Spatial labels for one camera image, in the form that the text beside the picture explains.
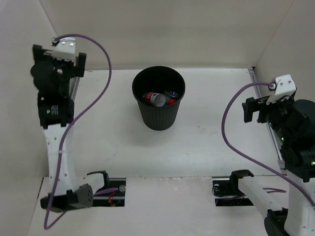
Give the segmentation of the clear bottle blue label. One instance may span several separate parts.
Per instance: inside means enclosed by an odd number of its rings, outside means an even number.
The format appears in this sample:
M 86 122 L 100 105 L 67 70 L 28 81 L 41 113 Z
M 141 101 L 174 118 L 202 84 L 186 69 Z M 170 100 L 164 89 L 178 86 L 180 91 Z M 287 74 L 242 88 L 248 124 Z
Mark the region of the clear bottle blue label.
M 165 90 L 164 91 L 164 95 L 168 96 L 168 97 L 171 97 L 173 99 L 177 98 L 178 97 L 178 93 L 175 92 L 175 91 L 171 91 L 171 90 Z

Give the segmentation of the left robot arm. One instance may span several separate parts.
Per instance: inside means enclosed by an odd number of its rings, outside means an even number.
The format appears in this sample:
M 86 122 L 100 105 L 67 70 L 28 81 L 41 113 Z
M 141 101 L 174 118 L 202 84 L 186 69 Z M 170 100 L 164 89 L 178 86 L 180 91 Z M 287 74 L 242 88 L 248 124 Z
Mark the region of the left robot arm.
M 70 81 L 84 76 L 86 54 L 76 55 L 75 44 L 66 41 L 52 50 L 33 45 L 32 53 L 31 75 L 38 89 L 38 116 L 46 139 L 51 184 L 51 190 L 40 200 L 40 205 L 57 213 L 90 208 L 95 192 L 100 196 L 110 192 L 108 175 L 104 171 L 92 172 L 85 183 L 80 183 L 75 176 L 69 140 L 65 141 L 62 160 L 58 160 L 60 141 L 74 117 Z

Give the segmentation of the right aluminium rail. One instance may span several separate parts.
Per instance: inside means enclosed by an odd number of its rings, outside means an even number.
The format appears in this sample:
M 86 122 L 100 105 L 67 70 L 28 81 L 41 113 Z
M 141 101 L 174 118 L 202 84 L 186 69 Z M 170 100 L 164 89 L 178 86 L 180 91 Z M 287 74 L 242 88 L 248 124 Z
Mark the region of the right aluminium rail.
M 249 75 L 250 75 L 251 81 L 256 83 L 256 82 L 258 82 L 258 79 L 257 79 L 257 76 L 256 76 L 256 73 L 255 73 L 254 69 L 255 69 L 255 67 L 250 67 L 248 69 L 248 71 L 249 71 Z M 265 97 L 265 95 L 263 94 L 263 87 L 262 86 L 256 86 L 255 87 L 255 93 L 256 93 L 257 97 L 259 97 L 259 98 Z M 279 169 L 280 169 L 280 173 L 286 176 L 285 161 L 284 161 L 284 159 L 283 159 L 283 157 L 281 155 L 281 152 L 280 152 L 282 142 L 277 137 L 277 135 L 275 134 L 275 132 L 273 130 L 273 125 L 270 122 L 270 119 L 269 119 L 268 116 L 266 116 L 266 125 L 268 127 L 268 131 L 270 133 L 270 136 L 272 138 L 274 147 L 275 147 L 276 152 L 277 152 L 278 166 L 279 166 Z

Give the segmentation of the black plastic waste bin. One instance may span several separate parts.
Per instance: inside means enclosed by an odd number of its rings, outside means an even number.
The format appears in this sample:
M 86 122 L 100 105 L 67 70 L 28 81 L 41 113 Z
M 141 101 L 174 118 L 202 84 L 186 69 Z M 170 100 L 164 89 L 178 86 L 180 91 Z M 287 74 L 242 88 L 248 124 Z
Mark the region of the black plastic waste bin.
M 155 107 L 144 102 L 143 94 L 165 90 L 178 93 L 176 102 L 169 106 Z M 132 82 L 132 93 L 136 99 L 142 119 L 152 130 L 162 131 L 170 128 L 175 122 L 180 102 L 184 97 L 186 84 L 182 75 L 166 66 L 152 66 L 140 71 Z

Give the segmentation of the aluminium rail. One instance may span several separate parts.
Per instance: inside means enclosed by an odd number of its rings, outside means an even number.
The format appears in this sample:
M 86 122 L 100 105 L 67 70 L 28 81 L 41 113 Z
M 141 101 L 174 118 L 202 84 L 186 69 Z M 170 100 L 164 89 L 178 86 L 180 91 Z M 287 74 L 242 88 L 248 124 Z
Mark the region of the aluminium rail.
M 257 76 L 256 76 L 256 73 L 255 73 L 254 69 L 255 69 L 255 67 L 250 67 L 248 69 L 248 71 L 249 71 L 249 75 L 250 75 L 251 81 L 256 83 L 256 82 L 258 82 L 258 79 L 257 79 Z M 256 86 L 255 87 L 255 93 L 256 93 L 257 97 L 259 97 L 259 98 L 265 97 L 265 95 L 263 94 L 263 87 L 262 86 Z M 273 125 L 270 122 L 270 119 L 269 119 L 268 116 L 266 116 L 266 125 L 268 127 L 268 131 L 270 133 L 270 136 L 272 138 L 274 147 L 275 147 L 276 152 L 277 152 L 278 166 L 279 166 L 279 169 L 280 169 L 280 173 L 286 176 L 285 161 L 284 161 L 284 159 L 283 159 L 283 157 L 281 155 L 281 152 L 280 152 L 282 142 L 277 137 L 277 135 L 275 134 L 275 132 L 273 130 Z
M 73 72 L 69 80 L 69 96 L 72 101 L 75 100 L 81 78 L 82 76 L 80 66 L 76 65 L 73 68 Z

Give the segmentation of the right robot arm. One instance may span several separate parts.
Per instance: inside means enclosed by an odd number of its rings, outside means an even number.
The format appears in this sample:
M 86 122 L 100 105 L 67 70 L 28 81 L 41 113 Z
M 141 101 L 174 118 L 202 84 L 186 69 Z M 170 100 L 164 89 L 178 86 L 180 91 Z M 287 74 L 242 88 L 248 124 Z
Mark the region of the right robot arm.
M 286 174 L 273 170 L 237 150 L 228 147 L 249 161 L 273 172 L 289 183 L 288 208 L 272 199 L 249 170 L 233 171 L 228 182 L 231 193 L 249 198 L 264 219 L 269 236 L 313 236 L 315 234 L 315 104 L 282 95 L 248 98 L 243 104 L 244 121 L 250 122 L 258 112 L 258 122 L 268 123 L 282 145 L 281 156 Z

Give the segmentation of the left aluminium rail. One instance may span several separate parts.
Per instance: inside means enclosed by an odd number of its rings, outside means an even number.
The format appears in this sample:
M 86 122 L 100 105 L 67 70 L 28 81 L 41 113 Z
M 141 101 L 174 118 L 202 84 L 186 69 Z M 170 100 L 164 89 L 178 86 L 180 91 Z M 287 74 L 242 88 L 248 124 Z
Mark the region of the left aluminium rail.
M 69 96 L 72 101 L 75 100 L 81 78 L 82 76 L 80 66 L 76 65 L 73 68 L 73 72 L 69 80 Z

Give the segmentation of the clear bottle red label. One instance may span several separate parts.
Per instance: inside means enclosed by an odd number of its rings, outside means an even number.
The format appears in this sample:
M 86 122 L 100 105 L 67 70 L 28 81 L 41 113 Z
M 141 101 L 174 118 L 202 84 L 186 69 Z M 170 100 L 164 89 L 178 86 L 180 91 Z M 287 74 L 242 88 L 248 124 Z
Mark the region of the clear bottle red label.
M 146 92 L 142 97 L 145 103 L 155 107 L 169 106 L 176 102 L 176 99 L 167 93 Z

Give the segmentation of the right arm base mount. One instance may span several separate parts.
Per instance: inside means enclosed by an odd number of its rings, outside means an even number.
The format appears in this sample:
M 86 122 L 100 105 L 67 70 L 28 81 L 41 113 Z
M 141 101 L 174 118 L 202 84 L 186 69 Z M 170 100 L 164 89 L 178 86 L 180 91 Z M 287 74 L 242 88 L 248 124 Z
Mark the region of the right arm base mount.
M 217 207 L 253 206 L 253 203 L 247 196 L 232 189 L 228 177 L 212 178 L 212 184 L 212 193 Z

